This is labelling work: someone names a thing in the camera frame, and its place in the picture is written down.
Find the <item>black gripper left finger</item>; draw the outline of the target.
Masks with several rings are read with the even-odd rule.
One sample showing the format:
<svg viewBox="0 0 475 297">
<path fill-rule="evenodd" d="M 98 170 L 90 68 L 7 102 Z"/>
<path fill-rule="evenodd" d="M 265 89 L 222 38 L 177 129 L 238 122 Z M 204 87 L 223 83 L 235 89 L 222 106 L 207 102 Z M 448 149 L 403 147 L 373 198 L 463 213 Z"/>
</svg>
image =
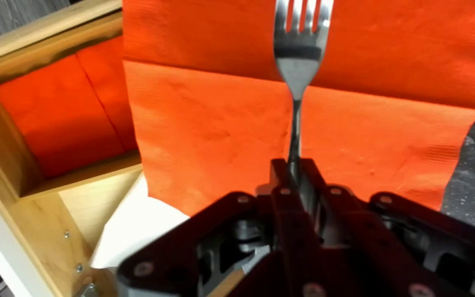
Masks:
<svg viewBox="0 0 475 297">
<path fill-rule="evenodd" d="M 120 297 L 209 297 L 273 243 L 271 201 L 279 185 L 296 188 L 288 162 L 275 158 L 258 196 L 232 191 L 126 257 L 116 272 Z"/>
</svg>

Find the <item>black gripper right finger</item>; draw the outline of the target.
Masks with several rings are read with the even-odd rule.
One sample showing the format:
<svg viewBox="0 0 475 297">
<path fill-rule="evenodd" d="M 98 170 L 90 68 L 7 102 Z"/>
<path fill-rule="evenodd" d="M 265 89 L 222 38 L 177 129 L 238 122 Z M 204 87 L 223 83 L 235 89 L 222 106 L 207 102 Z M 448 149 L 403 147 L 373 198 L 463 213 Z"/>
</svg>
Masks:
<svg viewBox="0 0 475 297">
<path fill-rule="evenodd" d="M 393 297 L 475 297 L 475 226 L 390 191 L 362 201 L 329 185 L 311 158 L 294 172 L 326 248 L 364 257 Z"/>
</svg>

